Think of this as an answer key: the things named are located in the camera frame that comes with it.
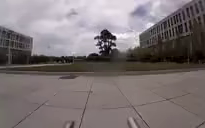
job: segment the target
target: overcast sky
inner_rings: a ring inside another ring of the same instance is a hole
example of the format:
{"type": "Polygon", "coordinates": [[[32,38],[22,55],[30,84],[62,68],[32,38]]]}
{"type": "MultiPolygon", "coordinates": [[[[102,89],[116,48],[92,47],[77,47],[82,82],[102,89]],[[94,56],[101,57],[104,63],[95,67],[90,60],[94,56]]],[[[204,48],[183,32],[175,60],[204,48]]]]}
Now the overcast sky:
{"type": "Polygon", "coordinates": [[[0,0],[0,25],[34,38],[34,54],[87,55],[104,28],[120,50],[190,0],[0,0]]]}

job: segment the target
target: pavement joint line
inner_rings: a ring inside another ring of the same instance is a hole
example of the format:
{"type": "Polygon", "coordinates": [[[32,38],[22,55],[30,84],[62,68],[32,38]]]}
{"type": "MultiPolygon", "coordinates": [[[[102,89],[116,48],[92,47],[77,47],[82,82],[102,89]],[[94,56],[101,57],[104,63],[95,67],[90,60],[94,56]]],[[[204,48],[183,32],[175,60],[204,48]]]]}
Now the pavement joint line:
{"type": "Polygon", "coordinates": [[[181,97],[184,97],[184,96],[187,96],[187,95],[190,95],[191,93],[186,93],[184,95],[181,95],[181,96],[176,96],[176,97],[172,97],[172,98],[167,98],[166,100],[170,101],[170,100],[173,100],[173,99],[177,99],[177,98],[181,98],[181,97]]]}
{"type": "Polygon", "coordinates": [[[113,84],[116,86],[116,88],[121,92],[121,94],[126,98],[128,103],[131,105],[131,108],[136,112],[136,114],[142,119],[142,121],[146,124],[148,128],[150,128],[149,124],[143,119],[142,115],[136,110],[136,108],[131,104],[131,102],[128,100],[128,98],[125,96],[125,94],[121,91],[121,89],[118,87],[118,85],[113,80],[113,84]]]}
{"type": "Polygon", "coordinates": [[[80,123],[79,123],[79,128],[81,128],[81,126],[82,126],[83,118],[84,118],[84,115],[85,115],[85,112],[86,112],[87,103],[88,103],[88,101],[89,101],[90,94],[91,94],[91,92],[92,92],[93,81],[94,81],[94,80],[92,80],[92,83],[91,83],[91,86],[90,86],[90,91],[89,91],[88,96],[87,96],[87,99],[86,99],[86,104],[85,104],[85,107],[84,107],[84,109],[83,109],[82,117],[81,117],[81,120],[80,120],[80,123]]]}
{"type": "Polygon", "coordinates": [[[74,107],[62,107],[62,106],[54,106],[54,105],[44,105],[45,107],[50,107],[50,108],[60,108],[60,109],[73,109],[73,110],[82,110],[84,108],[74,108],[74,107]]]}
{"type": "Polygon", "coordinates": [[[195,128],[200,128],[200,127],[203,126],[203,125],[205,125],[205,120],[204,120],[201,124],[199,124],[198,126],[196,126],[195,128]]]}
{"type": "Polygon", "coordinates": [[[191,114],[197,116],[198,118],[203,119],[203,118],[200,117],[198,114],[193,113],[193,112],[189,111],[188,109],[186,109],[185,107],[183,107],[183,106],[181,106],[181,105],[179,105],[179,104],[177,104],[177,103],[175,103],[175,102],[172,101],[173,99],[180,98],[180,97],[184,97],[184,96],[186,96],[186,95],[190,95],[190,93],[184,94],[184,95],[181,95],[181,96],[178,96],[178,97],[175,97],[175,98],[171,98],[171,99],[169,98],[170,100],[168,100],[167,98],[165,98],[165,97],[163,97],[163,96],[160,96],[160,97],[166,99],[166,101],[169,101],[169,102],[171,102],[172,104],[174,104],[174,105],[176,105],[176,106],[181,107],[181,108],[184,109],[185,111],[187,111],[187,112],[189,112],[189,113],[191,113],[191,114]]]}
{"type": "Polygon", "coordinates": [[[22,123],[24,120],[26,120],[29,116],[31,116],[34,112],[36,112],[38,109],[40,109],[45,103],[47,103],[49,100],[46,100],[44,103],[42,103],[40,106],[38,106],[34,111],[30,112],[28,115],[26,115],[22,120],[20,120],[15,126],[12,128],[17,127],[20,123],[22,123]]]}

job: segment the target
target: building facade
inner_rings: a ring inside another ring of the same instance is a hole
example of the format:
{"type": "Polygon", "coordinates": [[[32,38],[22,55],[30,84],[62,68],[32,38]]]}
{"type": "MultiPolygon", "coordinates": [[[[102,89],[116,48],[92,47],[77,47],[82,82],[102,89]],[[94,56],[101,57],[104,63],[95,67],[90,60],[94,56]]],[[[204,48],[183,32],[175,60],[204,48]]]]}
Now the building facade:
{"type": "Polygon", "coordinates": [[[174,40],[179,36],[188,36],[194,21],[205,28],[205,0],[193,0],[139,36],[140,47],[148,48],[162,42],[174,40]]]}
{"type": "Polygon", "coordinates": [[[33,38],[0,26],[0,64],[28,63],[33,38]]]}

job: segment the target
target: distant building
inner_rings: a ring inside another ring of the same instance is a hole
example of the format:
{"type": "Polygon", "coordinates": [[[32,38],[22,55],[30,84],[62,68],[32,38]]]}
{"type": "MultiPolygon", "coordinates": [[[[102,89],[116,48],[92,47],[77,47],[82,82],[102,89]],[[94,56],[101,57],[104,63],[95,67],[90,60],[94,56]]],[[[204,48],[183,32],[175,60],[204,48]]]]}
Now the distant building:
{"type": "Polygon", "coordinates": [[[194,21],[205,28],[205,0],[193,0],[140,34],[140,47],[157,45],[179,36],[188,36],[194,21]]]}
{"type": "Polygon", "coordinates": [[[0,64],[29,63],[33,38],[0,26],[0,64]]]}

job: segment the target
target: paved plaza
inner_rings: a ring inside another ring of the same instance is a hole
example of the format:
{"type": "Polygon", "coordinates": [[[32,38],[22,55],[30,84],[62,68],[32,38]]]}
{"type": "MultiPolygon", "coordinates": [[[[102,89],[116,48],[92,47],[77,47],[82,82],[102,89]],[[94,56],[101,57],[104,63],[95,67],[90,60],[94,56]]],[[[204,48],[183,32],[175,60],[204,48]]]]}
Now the paved plaza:
{"type": "Polygon", "coordinates": [[[205,128],[205,70],[59,77],[0,74],[0,128],[205,128]]]}

